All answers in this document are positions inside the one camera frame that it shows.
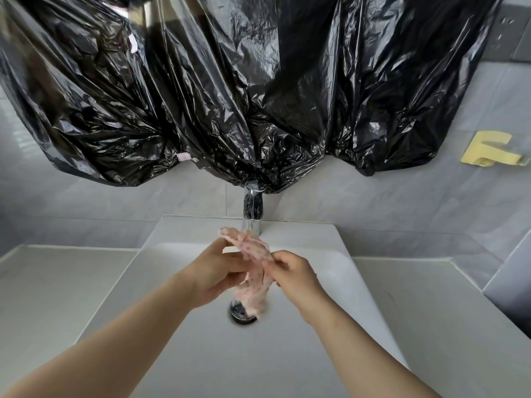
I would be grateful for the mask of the white ceramic sink basin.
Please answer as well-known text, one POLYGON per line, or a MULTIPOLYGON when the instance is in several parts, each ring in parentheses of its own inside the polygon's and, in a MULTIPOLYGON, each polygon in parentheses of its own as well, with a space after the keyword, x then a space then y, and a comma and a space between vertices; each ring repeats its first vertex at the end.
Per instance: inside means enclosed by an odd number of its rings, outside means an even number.
MULTIPOLYGON (((187 266, 222 227, 242 220, 164 215, 78 338, 101 329, 187 266)), ((326 292, 407 367, 388 325, 332 224, 262 221, 273 251, 309 260, 326 292)), ((131 398, 348 398, 312 328, 280 288, 250 325, 229 314, 233 290, 191 312, 131 398)))

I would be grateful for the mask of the small black plastic bag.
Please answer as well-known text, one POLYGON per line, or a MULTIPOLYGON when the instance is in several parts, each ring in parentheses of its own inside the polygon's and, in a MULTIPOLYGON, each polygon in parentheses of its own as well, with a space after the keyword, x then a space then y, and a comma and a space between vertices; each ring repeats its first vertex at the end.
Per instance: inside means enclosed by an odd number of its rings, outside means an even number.
POLYGON ((364 176, 419 167, 443 144, 502 0, 340 0, 327 154, 364 176))

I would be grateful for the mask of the person's right forearm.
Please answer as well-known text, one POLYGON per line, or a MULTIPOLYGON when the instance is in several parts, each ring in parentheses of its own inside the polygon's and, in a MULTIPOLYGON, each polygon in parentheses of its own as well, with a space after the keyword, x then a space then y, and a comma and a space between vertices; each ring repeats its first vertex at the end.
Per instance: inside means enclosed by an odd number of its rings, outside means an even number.
POLYGON ((294 304, 315 330, 352 398, 442 398, 328 295, 294 304))

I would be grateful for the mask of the pink speckled cloth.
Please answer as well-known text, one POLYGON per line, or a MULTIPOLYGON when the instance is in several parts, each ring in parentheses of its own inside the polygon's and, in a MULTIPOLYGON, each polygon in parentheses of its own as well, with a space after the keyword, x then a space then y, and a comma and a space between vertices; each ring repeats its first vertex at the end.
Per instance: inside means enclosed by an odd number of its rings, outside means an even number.
POLYGON ((275 281, 266 274, 263 266, 267 261, 274 263, 269 246, 249 231, 239 231, 233 227, 221 228, 219 235, 236 247, 245 261, 253 264, 245 280, 236 287, 234 297, 242 304, 247 315, 259 320, 267 311, 267 295, 275 281))

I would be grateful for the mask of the person's right hand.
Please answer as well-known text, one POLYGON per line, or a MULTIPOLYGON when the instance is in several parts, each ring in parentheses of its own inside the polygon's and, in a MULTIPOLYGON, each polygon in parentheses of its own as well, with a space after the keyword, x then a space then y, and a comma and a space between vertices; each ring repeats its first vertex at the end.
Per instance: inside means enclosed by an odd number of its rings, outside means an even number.
MULTIPOLYGON (((268 274, 268 263, 264 263, 266 274, 268 274)), ((330 297, 306 258, 293 253, 291 273, 293 274, 293 286, 281 287, 281 289, 288 300, 298 309, 302 318, 310 324, 319 310, 330 300, 330 297)))

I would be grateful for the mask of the chrome sink drain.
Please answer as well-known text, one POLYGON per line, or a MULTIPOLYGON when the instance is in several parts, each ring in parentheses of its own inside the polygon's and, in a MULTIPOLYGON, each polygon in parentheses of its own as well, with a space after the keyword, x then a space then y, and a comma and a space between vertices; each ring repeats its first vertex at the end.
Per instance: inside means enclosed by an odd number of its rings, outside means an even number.
POLYGON ((239 300, 232 300, 228 309, 229 318, 240 326, 251 325, 257 321, 256 315, 250 315, 242 302, 239 300))

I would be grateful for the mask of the person's left hand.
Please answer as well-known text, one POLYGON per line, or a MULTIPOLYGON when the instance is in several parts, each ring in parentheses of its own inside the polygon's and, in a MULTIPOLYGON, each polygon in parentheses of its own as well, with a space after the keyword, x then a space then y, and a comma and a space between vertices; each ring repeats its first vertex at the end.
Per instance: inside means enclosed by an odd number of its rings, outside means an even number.
POLYGON ((215 241, 180 271, 191 289, 191 306, 199 308, 225 291, 240 285, 252 268, 241 252, 237 256, 216 256, 215 241))

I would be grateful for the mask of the yellow wall hook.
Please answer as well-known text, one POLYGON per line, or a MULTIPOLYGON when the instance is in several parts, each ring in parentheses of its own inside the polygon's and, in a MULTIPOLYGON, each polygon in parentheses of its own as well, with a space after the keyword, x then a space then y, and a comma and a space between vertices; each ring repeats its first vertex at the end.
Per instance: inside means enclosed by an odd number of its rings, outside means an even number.
POLYGON ((460 163, 478 167, 493 167, 495 164, 524 167, 531 163, 531 154, 508 149, 513 135, 509 133, 481 130, 474 134, 460 163))

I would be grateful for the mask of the grey wall socket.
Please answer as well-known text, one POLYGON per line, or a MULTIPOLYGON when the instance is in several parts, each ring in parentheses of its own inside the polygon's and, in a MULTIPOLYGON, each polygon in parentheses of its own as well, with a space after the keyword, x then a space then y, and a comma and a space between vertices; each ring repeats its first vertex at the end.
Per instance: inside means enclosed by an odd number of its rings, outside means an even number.
POLYGON ((481 60, 531 64, 531 6, 499 7, 481 60))

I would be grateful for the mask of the chrome faucet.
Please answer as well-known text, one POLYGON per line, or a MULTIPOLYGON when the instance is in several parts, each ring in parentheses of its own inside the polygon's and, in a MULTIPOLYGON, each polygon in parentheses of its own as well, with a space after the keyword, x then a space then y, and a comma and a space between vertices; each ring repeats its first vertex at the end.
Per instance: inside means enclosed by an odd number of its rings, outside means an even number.
POLYGON ((244 187, 243 225, 242 231, 248 231, 253 236, 260 236, 263 218, 264 188, 257 181, 249 181, 244 187))

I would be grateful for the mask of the person's left forearm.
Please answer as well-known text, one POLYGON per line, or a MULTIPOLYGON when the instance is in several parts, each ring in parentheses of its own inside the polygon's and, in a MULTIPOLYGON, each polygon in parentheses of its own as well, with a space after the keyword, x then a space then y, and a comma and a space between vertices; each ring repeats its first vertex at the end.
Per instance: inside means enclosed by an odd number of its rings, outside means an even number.
POLYGON ((89 337, 17 381, 1 398, 129 398, 185 317, 200 283, 181 271, 89 337))

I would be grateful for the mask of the large black plastic bag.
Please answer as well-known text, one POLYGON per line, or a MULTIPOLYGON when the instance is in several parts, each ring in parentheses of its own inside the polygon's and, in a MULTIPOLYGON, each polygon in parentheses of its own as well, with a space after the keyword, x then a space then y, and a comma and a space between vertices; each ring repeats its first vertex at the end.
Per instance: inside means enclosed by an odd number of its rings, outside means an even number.
POLYGON ((0 85, 65 173, 137 187, 187 152, 235 186, 280 193, 326 154, 339 7, 0 0, 0 85))

